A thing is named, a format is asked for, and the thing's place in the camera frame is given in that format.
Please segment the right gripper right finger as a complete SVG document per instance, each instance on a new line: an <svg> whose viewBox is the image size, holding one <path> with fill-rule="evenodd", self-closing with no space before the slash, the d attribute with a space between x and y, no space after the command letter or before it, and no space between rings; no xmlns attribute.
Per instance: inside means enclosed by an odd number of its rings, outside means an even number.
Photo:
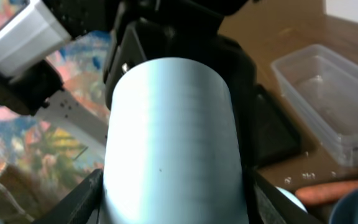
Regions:
<svg viewBox="0 0 358 224"><path fill-rule="evenodd" d="M244 193L249 223L321 224L250 168L244 169Z"/></svg>

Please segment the white cup pink inside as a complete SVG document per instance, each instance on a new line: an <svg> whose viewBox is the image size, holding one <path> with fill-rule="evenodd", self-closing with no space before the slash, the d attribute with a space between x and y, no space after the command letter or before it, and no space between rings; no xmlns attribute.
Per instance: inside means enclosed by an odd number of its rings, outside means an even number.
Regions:
<svg viewBox="0 0 358 224"><path fill-rule="evenodd" d="M231 96L212 68L159 58L111 104L101 223L247 223Z"/></svg>

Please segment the clear plastic bin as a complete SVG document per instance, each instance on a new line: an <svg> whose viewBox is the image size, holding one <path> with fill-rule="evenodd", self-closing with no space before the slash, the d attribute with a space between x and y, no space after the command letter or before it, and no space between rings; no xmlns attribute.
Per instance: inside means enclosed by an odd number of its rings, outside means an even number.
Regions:
<svg viewBox="0 0 358 224"><path fill-rule="evenodd" d="M298 116L340 165L358 166L358 65L323 45L271 64Z"/></svg>

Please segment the black plastic tray bin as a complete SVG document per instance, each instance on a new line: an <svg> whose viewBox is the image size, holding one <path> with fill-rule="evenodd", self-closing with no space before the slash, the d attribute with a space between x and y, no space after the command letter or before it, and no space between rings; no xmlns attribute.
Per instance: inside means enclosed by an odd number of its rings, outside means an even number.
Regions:
<svg viewBox="0 0 358 224"><path fill-rule="evenodd" d="M300 133L279 101L261 84L255 92L256 166L269 166L300 154Z"/></svg>

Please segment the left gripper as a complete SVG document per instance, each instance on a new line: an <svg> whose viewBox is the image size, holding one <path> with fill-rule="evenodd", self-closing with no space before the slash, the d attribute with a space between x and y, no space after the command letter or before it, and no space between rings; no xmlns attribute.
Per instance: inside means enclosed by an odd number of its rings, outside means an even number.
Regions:
<svg viewBox="0 0 358 224"><path fill-rule="evenodd" d="M105 102L123 76L122 66L179 57L201 62L216 71L229 87L241 161L253 166L256 67L235 41L218 30L243 1L46 0L46 6L73 37L92 31L112 33L103 69Z"/></svg>

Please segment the light blue rice bowl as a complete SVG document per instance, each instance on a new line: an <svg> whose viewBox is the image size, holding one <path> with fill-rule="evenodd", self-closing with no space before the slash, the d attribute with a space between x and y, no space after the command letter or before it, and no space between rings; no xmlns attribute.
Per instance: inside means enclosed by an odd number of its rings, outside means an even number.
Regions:
<svg viewBox="0 0 358 224"><path fill-rule="evenodd" d="M299 207L306 213L308 212L306 207L301 203L301 201L294 194L292 194L288 190L285 190L281 187L275 187L275 188L278 189L282 194L284 194L284 196L286 196L286 198L289 199L292 203L294 203L297 207Z"/></svg>

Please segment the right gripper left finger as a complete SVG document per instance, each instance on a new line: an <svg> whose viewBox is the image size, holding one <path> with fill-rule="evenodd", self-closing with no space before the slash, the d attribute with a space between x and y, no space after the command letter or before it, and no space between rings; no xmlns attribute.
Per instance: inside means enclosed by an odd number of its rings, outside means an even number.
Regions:
<svg viewBox="0 0 358 224"><path fill-rule="evenodd" d="M103 170L90 173L63 200L32 224L86 224L100 204L103 188Z"/></svg>

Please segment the orange carrot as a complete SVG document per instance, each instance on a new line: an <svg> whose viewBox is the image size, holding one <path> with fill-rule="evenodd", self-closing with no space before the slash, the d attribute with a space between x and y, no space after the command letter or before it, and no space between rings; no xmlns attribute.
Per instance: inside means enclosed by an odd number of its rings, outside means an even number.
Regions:
<svg viewBox="0 0 358 224"><path fill-rule="evenodd" d="M309 207L338 201L357 189L358 180L348 180L302 187L295 192L295 196Z"/></svg>

